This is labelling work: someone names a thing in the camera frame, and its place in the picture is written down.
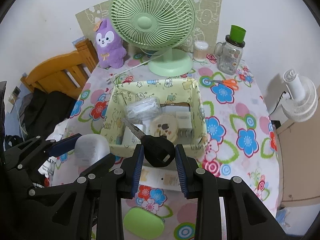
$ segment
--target fan center cap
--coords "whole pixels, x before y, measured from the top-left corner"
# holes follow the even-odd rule
[[[152,21],[147,16],[141,16],[137,20],[138,26],[143,30],[148,30],[152,27]]]

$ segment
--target purple plush toy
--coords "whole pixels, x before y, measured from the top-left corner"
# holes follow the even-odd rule
[[[122,46],[123,40],[113,29],[108,18],[102,19],[96,31],[96,42],[100,67],[121,68],[123,66],[123,58],[127,52]]]

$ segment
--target black cable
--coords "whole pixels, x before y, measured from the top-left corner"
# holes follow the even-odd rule
[[[279,105],[279,102],[280,102],[280,100],[281,100],[282,95],[283,95],[283,94],[286,94],[286,93],[287,93],[286,91],[283,91],[283,92],[281,93],[281,96],[279,97],[279,100],[278,100],[278,103],[276,104],[275,109],[274,109],[274,110],[272,111],[272,113],[269,114],[269,115],[272,115],[272,114],[275,112],[275,110],[277,109],[277,107],[278,107],[278,105]]]

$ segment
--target table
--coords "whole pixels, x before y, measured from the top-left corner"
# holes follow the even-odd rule
[[[115,84],[162,79],[143,65],[109,80],[116,73],[146,60],[146,55],[135,54],[120,69],[96,67],[75,104],[64,138],[76,133],[100,133]],[[216,58],[208,54],[205,62],[194,62],[191,71],[176,78],[195,78],[200,84],[206,116],[207,147],[198,162],[215,176],[226,179],[240,176],[275,216],[279,188],[275,134],[249,67],[242,60],[236,74],[227,75],[218,71]],[[227,82],[221,84],[212,80]],[[230,80],[235,80],[236,85],[231,84]],[[117,157],[114,168],[119,167],[121,162],[122,158]],[[65,153],[57,159],[53,185],[71,183],[81,171],[74,165],[73,151]],[[140,185],[134,199],[122,201],[122,210],[124,216],[131,207],[140,206],[159,216],[165,223],[165,229],[158,240],[192,239],[196,203],[196,200],[186,200],[181,192]],[[225,239],[225,222],[222,224]],[[125,229],[124,235],[126,240],[140,239]]]

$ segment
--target wooden headboard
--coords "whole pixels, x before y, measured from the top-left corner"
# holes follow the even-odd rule
[[[77,50],[73,52],[42,62],[28,76],[22,77],[21,82],[31,92],[34,88],[46,93],[60,91],[77,99],[89,78],[84,67],[92,73],[99,60],[89,39],[78,42],[75,47]]]

